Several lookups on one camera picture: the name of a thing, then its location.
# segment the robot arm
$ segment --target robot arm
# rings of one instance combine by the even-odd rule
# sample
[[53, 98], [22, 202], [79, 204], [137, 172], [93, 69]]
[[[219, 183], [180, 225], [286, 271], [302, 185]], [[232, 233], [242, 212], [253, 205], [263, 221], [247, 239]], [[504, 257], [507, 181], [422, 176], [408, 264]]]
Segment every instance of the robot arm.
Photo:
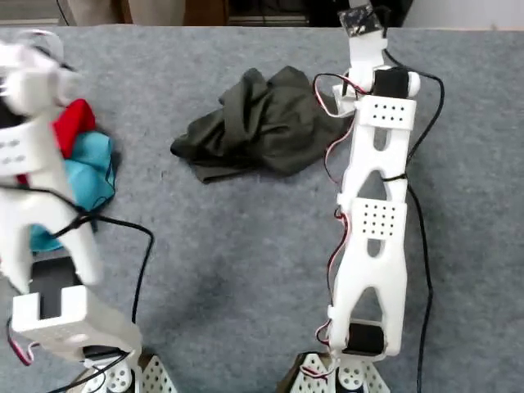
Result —
[[[46, 38], [53, 37], [58, 40], [46, 33]], [[53, 354], [83, 361], [87, 367], [105, 366], [127, 354], [118, 367], [138, 371], [138, 327], [87, 287], [102, 280], [90, 224], [60, 236], [69, 257], [34, 263], [29, 248], [31, 225], [58, 233], [79, 213], [50, 192], [36, 192], [51, 190], [73, 200], [51, 124], [58, 106], [73, 100], [79, 76], [56, 60], [61, 46], [53, 41], [49, 47], [47, 54], [25, 42], [0, 43], [0, 105], [13, 114], [10, 118], [21, 120], [0, 133], [0, 269], [20, 293], [13, 300], [12, 328]], [[26, 176], [28, 189], [18, 184], [19, 174]], [[113, 391], [126, 391], [130, 385], [129, 379]]]
[[[339, 112], [355, 112], [350, 164], [345, 171], [337, 198], [341, 213], [351, 222], [337, 271], [333, 302], [327, 315], [331, 321], [327, 339], [332, 354], [379, 360], [400, 351], [404, 320], [407, 273], [404, 259], [407, 180], [405, 172], [409, 136], [413, 129], [416, 102], [410, 100], [420, 89], [414, 72], [384, 66], [382, 51], [387, 41], [371, 7], [360, 7], [341, 14], [350, 37], [349, 79], [371, 92], [359, 100], [350, 89], [333, 90]], [[386, 146], [377, 150], [375, 133], [387, 132]], [[387, 199], [360, 198], [359, 190], [368, 176], [378, 170], [386, 181]], [[379, 241], [380, 251], [368, 253], [368, 242]], [[382, 321], [351, 318], [364, 290], [377, 292]]]

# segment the dark green cloth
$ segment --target dark green cloth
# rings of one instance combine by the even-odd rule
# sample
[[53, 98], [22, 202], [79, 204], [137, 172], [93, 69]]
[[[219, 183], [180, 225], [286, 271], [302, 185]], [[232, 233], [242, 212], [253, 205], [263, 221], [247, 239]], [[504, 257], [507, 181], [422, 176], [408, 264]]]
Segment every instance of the dark green cloth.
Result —
[[261, 168], [295, 174], [344, 132], [318, 105], [305, 74], [289, 66], [267, 81], [248, 70], [219, 102], [222, 109], [193, 121], [171, 145], [203, 183]]

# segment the red cloth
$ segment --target red cloth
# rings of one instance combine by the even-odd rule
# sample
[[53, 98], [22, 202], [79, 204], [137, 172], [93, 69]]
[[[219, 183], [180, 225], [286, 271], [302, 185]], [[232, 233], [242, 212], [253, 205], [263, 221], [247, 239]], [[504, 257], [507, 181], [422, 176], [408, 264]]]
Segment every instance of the red cloth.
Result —
[[[64, 158], [71, 158], [76, 136], [79, 133], [87, 133], [95, 128], [95, 115], [88, 102], [76, 100], [62, 111], [58, 119], [53, 122], [56, 142]], [[27, 184], [24, 174], [16, 176], [18, 182]]]

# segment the gray felt surface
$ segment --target gray felt surface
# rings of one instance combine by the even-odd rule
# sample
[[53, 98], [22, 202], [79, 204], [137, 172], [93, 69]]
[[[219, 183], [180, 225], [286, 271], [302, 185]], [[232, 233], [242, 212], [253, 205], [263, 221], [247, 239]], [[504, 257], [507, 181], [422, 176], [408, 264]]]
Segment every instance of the gray felt surface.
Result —
[[[187, 124], [250, 67], [313, 76], [347, 66], [340, 29], [97, 27], [58, 29], [86, 77], [97, 120], [123, 152], [108, 213], [142, 223], [157, 243], [138, 312], [144, 344], [182, 393], [273, 391], [295, 355], [318, 349], [328, 302], [326, 259], [341, 228], [320, 163], [284, 180], [252, 174], [204, 186], [169, 153]], [[12, 30], [0, 30], [0, 38]], [[409, 171], [423, 204], [436, 289], [425, 392], [522, 391], [524, 368], [524, 33], [392, 30], [391, 52], [440, 75], [445, 109]], [[435, 110], [423, 82], [416, 130]], [[333, 165], [343, 170], [348, 151]], [[378, 193], [378, 183], [368, 188]], [[100, 296], [125, 313], [145, 239], [101, 226]], [[394, 392], [415, 388], [426, 304], [411, 201], [403, 349], [378, 367]], [[13, 293], [2, 283], [2, 307]], [[364, 313], [372, 309], [367, 299]], [[38, 353], [32, 368], [0, 341], [1, 391], [41, 393], [80, 370]]]

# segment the blue cloth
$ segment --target blue cloth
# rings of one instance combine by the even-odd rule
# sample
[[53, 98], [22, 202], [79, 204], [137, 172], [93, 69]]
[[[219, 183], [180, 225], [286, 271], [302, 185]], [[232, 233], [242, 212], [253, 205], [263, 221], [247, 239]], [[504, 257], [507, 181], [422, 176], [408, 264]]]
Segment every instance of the blue cloth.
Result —
[[[115, 195], [115, 174], [111, 163], [113, 142], [103, 133], [81, 133], [73, 154], [64, 160], [65, 172], [77, 205], [93, 210]], [[52, 251], [62, 248], [58, 239], [40, 225], [31, 227], [31, 250]]]

